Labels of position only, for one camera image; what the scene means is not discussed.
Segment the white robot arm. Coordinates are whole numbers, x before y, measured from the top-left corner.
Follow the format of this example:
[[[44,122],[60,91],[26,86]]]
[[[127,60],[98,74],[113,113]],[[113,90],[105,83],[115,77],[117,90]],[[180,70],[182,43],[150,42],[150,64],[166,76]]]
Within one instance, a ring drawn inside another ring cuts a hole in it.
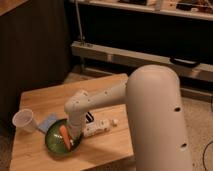
[[[170,68],[146,65],[97,94],[80,91],[65,104],[68,130],[82,133],[85,113],[125,104],[137,171],[193,171],[180,82]]]

